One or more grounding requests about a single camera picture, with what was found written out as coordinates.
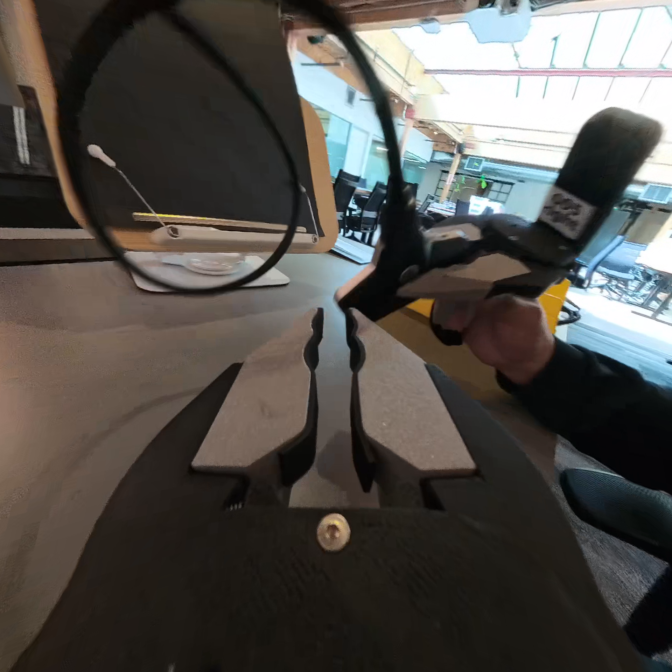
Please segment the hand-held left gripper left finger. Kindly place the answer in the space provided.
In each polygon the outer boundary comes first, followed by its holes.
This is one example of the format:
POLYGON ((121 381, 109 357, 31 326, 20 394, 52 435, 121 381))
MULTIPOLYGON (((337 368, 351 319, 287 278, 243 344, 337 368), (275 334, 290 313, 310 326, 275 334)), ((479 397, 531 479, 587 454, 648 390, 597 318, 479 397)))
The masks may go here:
POLYGON ((245 359, 191 461, 194 471, 292 487, 310 470, 322 338, 323 309, 313 308, 245 359))

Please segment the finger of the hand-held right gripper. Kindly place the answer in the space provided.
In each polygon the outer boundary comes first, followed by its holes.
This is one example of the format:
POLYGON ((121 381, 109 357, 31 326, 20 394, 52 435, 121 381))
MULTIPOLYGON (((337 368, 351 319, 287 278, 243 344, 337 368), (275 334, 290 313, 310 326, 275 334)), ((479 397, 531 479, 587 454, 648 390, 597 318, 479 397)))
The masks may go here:
POLYGON ((462 264, 478 248, 481 233, 472 223, 437 225, 431 229, 411 224, 381 231, 369 263, 388 272, 410 277, 408 268, 420 272, 462 264))
POLYGON ((374 263, 364 266, 339 288, 339 308, 354 309, 373 322, 379 321, 416 300, 472 302, 485 298, 496 285, 527 286, 532 269, 502 254, 479 257, 469 264, 433 268, 420 272, 408 268, 410 277, 388 272, 374 263))

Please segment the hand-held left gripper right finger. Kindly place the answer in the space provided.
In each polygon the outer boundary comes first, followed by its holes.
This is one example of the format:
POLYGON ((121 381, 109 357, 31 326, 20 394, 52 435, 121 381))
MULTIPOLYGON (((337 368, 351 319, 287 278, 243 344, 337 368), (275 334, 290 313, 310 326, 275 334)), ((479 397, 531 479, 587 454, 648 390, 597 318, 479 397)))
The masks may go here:
POLYGON ((352 459, 363 491, 421 492, 477 466, 427 365, 356 309, 347 311, 352 459))

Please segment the yellow plastic bin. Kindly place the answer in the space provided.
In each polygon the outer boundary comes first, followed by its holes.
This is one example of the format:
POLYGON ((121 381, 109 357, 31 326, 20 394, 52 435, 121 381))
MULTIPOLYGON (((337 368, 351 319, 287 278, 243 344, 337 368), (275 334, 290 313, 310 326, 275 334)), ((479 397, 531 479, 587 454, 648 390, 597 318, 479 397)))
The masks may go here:
MULTIPOLYGON (((547 289, 540 297, 531 298, 525 296, 516 296, 511 292, 501 294, 500 296, 489 297, 483 300, 483 303, 491 304, 493 301, 504 299, 515 300, 519 304, 532 304, 535 302, 540 307, 543 318, 547 324, 550 333, 554 334, 559 327, 572 324, 578 321, 580 309, 576 307, 568 298, 569 281, 563 280, 547 289)), ((433 322, 433 309, 435 301, 429 298, 414 299, 407 306, 385 316, 377 321, 377 326, 386 329, 392 323, 392 319, 397 315, 407 316, 415 321, 424 324, 433 334, 434 338, 442 345, 456 347, 463 344, 462 334, 452 332, 444 328, 443 324, 435 325, 433 322)))

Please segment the person's right forearm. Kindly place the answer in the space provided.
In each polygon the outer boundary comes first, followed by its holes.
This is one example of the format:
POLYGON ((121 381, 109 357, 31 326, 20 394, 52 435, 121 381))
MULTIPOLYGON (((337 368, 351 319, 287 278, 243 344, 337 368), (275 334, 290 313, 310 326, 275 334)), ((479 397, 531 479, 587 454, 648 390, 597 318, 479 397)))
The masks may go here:
POLYGON ((550 432, 616 474, 671 494, 671 390, 600 353, 555 341, 529 383, 500 387, 550 432))

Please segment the person's right hand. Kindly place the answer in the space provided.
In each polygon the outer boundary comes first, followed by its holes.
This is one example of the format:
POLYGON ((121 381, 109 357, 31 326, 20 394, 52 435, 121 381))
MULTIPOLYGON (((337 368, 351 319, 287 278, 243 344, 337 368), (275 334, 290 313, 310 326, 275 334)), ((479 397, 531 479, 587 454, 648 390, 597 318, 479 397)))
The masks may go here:
POLYGON ((542 372, 556 343, 537 300, 500 295, 476 304, 458 304, 447 328, 484 365, 516 385, 526 385, 542 372))

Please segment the black mesh office chair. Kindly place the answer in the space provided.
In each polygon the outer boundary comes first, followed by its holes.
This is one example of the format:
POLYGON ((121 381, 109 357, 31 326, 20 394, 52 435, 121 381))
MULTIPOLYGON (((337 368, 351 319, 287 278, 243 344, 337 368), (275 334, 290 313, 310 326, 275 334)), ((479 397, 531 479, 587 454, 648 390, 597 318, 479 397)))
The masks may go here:
POLYGON ((335 212, 339 231, 346 228, 346 219, 349 212, 349 205, 359 188, 360 176, 353 175, 340 169, 333 181, 333 196, 335 201, 335 212))
POLYGON ((385 204, 388 186, 382 181, 376 182, 365 205, 360 218, 361 241, 367 246, 373 246, 374 233, 377 229, 382 208, 385 204))

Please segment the white board stand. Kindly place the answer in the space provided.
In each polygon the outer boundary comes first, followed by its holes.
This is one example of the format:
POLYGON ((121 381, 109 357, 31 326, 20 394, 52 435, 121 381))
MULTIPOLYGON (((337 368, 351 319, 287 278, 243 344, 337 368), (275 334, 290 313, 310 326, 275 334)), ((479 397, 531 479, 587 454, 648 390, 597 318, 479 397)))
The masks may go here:
POLYGON ((285 286, 289 279, 270 267, 258 271, 282 244, 283 224, 197 216, 133 214, 139 231, 115 231, 130 275, 148 292, 222 292, 241 288, 285 286))

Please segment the black seat office chair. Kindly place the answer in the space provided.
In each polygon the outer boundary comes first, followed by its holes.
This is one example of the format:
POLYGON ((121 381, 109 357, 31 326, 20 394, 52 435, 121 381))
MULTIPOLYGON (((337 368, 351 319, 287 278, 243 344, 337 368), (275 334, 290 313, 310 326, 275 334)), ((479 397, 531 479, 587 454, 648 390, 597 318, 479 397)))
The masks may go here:
POLYGON ((671 564, 671 496, 610 472, 567 468, 559 485, 584 523, 671 564))

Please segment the person's leg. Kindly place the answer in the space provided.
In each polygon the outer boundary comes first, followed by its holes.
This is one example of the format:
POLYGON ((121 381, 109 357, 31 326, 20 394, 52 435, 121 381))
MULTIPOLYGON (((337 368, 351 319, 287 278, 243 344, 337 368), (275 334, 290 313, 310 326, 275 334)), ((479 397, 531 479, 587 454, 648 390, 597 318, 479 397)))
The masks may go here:
POLYGON ((671 648, 671 566, 668 566, 631 613, 624 632, 646 657, 671 648))

